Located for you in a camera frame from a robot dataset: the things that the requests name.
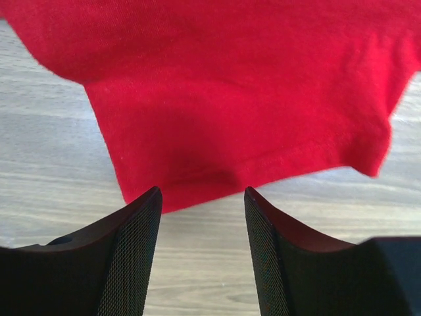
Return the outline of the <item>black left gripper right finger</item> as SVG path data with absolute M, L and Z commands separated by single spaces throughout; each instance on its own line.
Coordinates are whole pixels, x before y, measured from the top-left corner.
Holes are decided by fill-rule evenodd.
M 419 315 L 420 237 L 351 244 L 276 209 L 254 188 L 245 218 L 262 315 Z

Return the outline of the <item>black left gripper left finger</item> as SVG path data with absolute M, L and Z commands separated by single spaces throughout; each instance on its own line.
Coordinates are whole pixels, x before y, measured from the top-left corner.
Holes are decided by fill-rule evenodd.
M 45 245 L 1 249 L 2 315 L 142 315 L 162 212 L 157 187 Z

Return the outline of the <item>red t-shirt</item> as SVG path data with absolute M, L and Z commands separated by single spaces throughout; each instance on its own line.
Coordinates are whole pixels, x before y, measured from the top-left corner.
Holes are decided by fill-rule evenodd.
M 338 167 L 375 177 L 420 70 L 419 1 L 2 1 L 83 85 L 126 203 L 164 212 Z

